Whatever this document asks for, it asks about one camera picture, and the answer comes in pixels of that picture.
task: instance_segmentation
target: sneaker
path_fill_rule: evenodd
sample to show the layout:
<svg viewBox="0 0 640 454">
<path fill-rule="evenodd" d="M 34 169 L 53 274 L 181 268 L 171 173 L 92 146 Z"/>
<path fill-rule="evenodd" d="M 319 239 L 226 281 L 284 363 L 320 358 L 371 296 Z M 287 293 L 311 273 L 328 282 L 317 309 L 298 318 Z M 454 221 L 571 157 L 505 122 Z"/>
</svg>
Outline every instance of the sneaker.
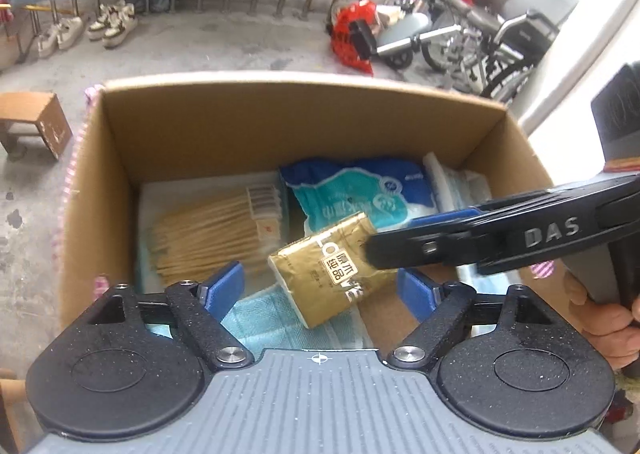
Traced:
<svg viewBox="0 0 640 454">
<path fill-rule="evenodd" d="M 104 32 L 110 26 L 113 17 L 126 6 L 124 0 L 119 0 L 116 4 L 105 5 L 100 4 L 100 16 L 86 30 L 86 36 L 89 40 L 100 40 Z"/>
<path fill-rule="evenodd" d="M 52 24 L 38 36 L 38 56 L 47 58 L 58 48 L 58 24 Z"/>
<path fill-rule="evenodd" d="M 58 47 L 69 49 L 84 31 L 84 21 L 80 17 L 64 18 L 58 24 Z"/>
<path fill-rule="evenodd" d="M 127 4 L 113 20 L 102 36 L 102 45 L 106 48 L 118 47 L 138 25 L 133 4 Z"/>
</svg>

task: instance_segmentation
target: white wall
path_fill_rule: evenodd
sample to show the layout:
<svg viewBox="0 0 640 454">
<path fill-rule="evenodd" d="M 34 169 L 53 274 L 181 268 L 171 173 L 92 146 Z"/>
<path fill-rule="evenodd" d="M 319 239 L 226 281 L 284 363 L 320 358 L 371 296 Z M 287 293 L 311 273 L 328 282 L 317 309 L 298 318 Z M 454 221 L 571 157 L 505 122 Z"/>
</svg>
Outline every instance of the white wall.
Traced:
<svg viewBox="0 0 640 454">
<path fill-rule="evenodd" d="M 511 105 L 530 134 L 602 52 L 637 0 L 580 0 L 537 72 Z"/>
<path fill-rule="evenodd" d="M 623 64 L 640 60 L 640 3 L 586 74 L 533 132 L 529 141 L 556 184 L 602 170 L 604 157 L 591 100 Z"/>
</svg>

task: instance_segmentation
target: finger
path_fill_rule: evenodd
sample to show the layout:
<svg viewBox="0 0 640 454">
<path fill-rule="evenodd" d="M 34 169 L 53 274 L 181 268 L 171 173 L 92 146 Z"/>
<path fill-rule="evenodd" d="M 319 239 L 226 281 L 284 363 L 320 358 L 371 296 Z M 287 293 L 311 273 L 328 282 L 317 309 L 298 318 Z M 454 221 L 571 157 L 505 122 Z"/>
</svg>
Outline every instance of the finger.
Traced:
<svg viewBox="0 0 640 454">
<path fill-rule="evenodd" d="M 603 357 L 626 357 L 640 351 L 638 328 L 625 328 L 604 337 L 585 332 L 582 334 Z"/>
<path fill-rule="evenodd" d="M 569 300 L 573 302 L 575 305 L 582 306 L 588 299 L 588 293 L 586 288 L 580 284 L 580 281 L 571 274 L 571 272 L 566 272 L 564 274 L 564 278 L 562 279 L 562 283 L 564 284 L 564 290 L 566 291 Z"/>
<path fill-rule="evenodd" d="M 633 313 L 634 319 L 640 322 L 640 297 L 634 300 L 634 303 L 631 306 L 631 313 Z"/>
<path fill-rule="evenodd" d="M 605 357 L 612 369 L 626 368 L 631 362 L 638 360 L 638 353 L 626 357 Z"/>
<path fill-rule="evenodd" d="M 619 304 L 596 304 L 590 299 L 581 306 L 570 302 L 569 310 L 580 319 L 585 331 L 598 336 L 620 331 L 633 320 L 631 312 Z"/>
</svg>

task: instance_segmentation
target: cardboard box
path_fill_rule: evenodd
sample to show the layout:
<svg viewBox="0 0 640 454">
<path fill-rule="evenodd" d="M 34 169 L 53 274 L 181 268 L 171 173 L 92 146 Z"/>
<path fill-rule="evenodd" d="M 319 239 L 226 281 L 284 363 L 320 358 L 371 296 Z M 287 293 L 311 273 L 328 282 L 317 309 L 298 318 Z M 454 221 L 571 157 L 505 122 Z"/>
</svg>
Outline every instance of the cardboard box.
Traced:
<svg viewBox="0 0 640 454">
<path fill-rule="evenodd" d="M 484 174 L 494 196 L 548 187 L 525 135 L 490 101 L 330 74 L 202 72 L 106 84 L 76 148 L 59 243 L 60 325 L 94 300 L 94 278 L 133 282 L 144 182 L 274 170 L 302 158 L 395 156 Z M 562 272 L 525 282 L 562 315 Z M 431 268 L 439 280 L 455 273 Z M 416 325 L 394 288 L 360 305 L 383 351 Z"/>
</svg>

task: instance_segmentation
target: gold tissue packet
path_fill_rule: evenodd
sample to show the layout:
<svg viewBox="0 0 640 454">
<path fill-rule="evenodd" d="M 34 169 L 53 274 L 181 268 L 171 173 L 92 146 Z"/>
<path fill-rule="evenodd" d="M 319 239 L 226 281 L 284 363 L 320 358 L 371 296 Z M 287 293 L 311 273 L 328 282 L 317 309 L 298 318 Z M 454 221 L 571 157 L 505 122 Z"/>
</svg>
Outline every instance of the gold tissue packet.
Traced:
<svg viewBox="0 0 640 454">
<path fill-rule="evenodd" d="M 393 280 L 396 270 L 378 270 L 364 256 L 376 229 L 364 212 L 343 219 L 269 256 L 278 282 L 300 321 L 314 328 Z"/>
</svg>

